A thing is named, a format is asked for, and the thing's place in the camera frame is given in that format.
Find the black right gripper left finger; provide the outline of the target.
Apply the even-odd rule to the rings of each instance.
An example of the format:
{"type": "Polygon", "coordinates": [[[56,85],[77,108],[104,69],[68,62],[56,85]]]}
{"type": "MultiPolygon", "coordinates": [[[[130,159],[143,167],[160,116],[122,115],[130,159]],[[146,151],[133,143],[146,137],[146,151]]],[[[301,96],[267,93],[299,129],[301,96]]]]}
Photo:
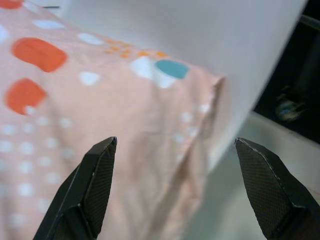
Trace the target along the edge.
{"type": "Polygon", "coordinates": [[[35,240],[96,240],[103,226],[113,179],[117,138],[109,137],[83,156],[58,188],[35,240]]]}

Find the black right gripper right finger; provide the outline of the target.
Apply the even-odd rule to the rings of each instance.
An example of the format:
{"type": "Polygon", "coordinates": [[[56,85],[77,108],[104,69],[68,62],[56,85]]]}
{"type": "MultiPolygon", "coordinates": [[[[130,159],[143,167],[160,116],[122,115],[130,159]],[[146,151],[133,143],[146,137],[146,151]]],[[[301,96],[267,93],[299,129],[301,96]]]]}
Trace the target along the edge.
{"type": "Polygon", "coordinates": [[[281,159],[262,145],[235,140],[250,205],[268,240],[318,240],[320,205],[281,159]]]}

